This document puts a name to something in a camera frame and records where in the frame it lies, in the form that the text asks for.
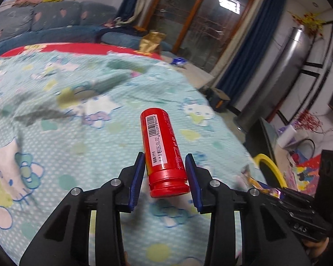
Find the red cylindrical bottle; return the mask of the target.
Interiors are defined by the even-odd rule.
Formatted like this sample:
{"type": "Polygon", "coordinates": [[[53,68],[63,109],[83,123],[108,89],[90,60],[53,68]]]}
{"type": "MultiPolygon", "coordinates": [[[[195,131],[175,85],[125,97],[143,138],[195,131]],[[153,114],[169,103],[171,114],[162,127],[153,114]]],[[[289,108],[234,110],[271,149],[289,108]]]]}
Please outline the red cylindrical bottle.
{"type": "Polygon", "coordinates": [[[150,196],[167,198],[189,193],[188,178],[172,129],[161,108],[148,108],[140,115],[150,196]]]}

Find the purple orange snack wrapper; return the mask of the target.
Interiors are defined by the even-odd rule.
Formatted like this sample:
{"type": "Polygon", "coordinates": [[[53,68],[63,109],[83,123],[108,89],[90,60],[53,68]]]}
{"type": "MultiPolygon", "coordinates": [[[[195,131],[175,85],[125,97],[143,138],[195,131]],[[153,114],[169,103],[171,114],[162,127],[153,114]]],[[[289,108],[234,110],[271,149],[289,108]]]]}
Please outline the purple orange snack wrapper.
{"type": "Polygon", "coordinates": [[[277,188],[270,187],[267,184],[255,180],[251,176],[250,167],[248,165],[243,168],[241,173],[242,173],[242,179],[249,189],[255,188],[258,189],[258,191],[260,191],[261,193],[266,194],[268,196],[272,196],[276,199],[281,198],[281,191],[279,191],[277,188]]]}

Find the yellow rimmed trash bin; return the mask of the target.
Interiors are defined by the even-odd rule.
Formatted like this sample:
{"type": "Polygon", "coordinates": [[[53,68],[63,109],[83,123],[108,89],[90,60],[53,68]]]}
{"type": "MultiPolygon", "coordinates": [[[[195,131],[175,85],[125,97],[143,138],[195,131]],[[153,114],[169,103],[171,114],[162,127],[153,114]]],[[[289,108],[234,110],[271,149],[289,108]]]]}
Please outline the yellow rimmed trash bin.
{"type": "Polygon", "coordinates": [[[256,166],[262,172],[266,184],[272,187],[287,187],[286,180],[283,174],[278,169],[277,165],[265,154],[258,154],[253,157],[256,166]]]}

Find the Hello Kitty teal blanket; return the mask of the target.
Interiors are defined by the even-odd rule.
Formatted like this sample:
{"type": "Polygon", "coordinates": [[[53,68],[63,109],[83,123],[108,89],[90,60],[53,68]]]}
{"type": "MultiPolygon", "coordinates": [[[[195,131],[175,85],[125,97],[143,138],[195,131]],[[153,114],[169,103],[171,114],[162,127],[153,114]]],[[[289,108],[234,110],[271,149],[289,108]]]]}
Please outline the Hello Kitty teal blanket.
{"type": "Polygon", "coordinates": [[[125,53],[0,57],[0,245],[18,262],[65,195],[95,189],[143,150],[140,115],[161,108],[183,156],[229,187],[262,175],[185,76],[125,53]]]}

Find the beige top coffee table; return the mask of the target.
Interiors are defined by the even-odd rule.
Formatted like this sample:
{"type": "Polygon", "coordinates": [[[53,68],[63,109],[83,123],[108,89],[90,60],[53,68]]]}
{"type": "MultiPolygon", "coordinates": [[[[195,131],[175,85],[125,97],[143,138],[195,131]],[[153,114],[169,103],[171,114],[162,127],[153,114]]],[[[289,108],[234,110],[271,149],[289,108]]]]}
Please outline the beige top coffee table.
{"type": "Polygon", "coordinates": [[[172,65],[171,67],[184,75],[184,77],[187,78],[188,82],[197,90],[200,90],[201,88],[212,82],[214,79],[211,74],[205,72],[204,70],[196,67],[189,62],[187,62],[183,67],[178,67],[175,65],[172,65]]]}

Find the blue candy wrapper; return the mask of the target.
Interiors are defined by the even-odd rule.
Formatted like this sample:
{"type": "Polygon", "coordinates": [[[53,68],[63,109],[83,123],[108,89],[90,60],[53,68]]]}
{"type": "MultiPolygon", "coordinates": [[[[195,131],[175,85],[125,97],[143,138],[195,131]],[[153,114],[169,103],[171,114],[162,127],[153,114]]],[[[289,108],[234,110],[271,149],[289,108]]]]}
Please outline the blue candy wrapper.
{"type": "Polygon", "coordinates": [[[176,66],[176,67],[184,67],[185,65],[187,65],[187,60],[182,58],[182,57],[176,57],[173,58],[171,61],[171,65],[176,66]]]}

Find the brown paper bag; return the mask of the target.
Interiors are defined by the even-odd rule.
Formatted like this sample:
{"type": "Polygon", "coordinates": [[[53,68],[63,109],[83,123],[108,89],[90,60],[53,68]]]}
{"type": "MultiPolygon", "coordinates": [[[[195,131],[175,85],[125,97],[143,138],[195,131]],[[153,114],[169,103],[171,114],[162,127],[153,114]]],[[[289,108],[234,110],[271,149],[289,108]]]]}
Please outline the brown paper bag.
{"type": "Polygon", "coordinates": [[[150,31],[139,42],[139,51],[143,53],[160,53],[161,43],[165,39],[166,34],[150,31]]]}

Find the silver tower air conditioner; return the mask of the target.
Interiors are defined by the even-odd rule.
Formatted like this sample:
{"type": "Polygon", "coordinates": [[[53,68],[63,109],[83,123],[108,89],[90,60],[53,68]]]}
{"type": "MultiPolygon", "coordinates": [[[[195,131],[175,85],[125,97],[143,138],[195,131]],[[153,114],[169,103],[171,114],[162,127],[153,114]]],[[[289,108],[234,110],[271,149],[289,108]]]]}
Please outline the silver tower air conditioner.
{"type": "Polygon", "coordinates": [[[242,131],[247,133],[258,119],[266,119],[274,112],[307,59],[311,44],[304,25],[292,28],[264,80],[235,119],[242,131]]]}

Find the blue curtain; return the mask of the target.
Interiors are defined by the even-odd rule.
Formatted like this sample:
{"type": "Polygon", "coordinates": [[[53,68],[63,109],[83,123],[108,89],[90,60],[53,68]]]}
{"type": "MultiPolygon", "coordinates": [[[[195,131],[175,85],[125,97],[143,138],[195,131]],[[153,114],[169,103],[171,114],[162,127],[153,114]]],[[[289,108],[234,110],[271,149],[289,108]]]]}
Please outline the blue curtain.
{"type": "Polygon", "coordinates": [[[232,102],[240,98],[266,53],[286,0],[263,0],[249,30],[224,65],[216,87],[232,102]]]}

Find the wooden framed glass door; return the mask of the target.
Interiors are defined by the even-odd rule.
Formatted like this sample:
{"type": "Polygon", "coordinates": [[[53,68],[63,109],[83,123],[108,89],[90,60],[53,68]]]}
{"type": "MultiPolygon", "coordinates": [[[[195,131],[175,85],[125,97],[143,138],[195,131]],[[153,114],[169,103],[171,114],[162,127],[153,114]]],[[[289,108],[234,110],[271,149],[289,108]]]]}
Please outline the wooden framed glass door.
{"type": "Polygon", "coordinates": [[[169,52],[211,72],[254,0],[151,0],[142,28],[166,35],[169,52]]]}

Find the blue grey sofa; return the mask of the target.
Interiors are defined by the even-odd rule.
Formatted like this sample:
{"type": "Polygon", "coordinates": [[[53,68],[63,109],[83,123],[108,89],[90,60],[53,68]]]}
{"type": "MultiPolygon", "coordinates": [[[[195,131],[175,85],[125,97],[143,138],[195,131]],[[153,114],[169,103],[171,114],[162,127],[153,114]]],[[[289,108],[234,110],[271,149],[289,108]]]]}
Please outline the blue grey sofa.
{"type": "Polygon", "coordinates": [[[0,12],[0,55],[40,43],[106,43],[139,49],[147,31],[113,27],[117,10],[92,1],[45,2],[0,12]]]}

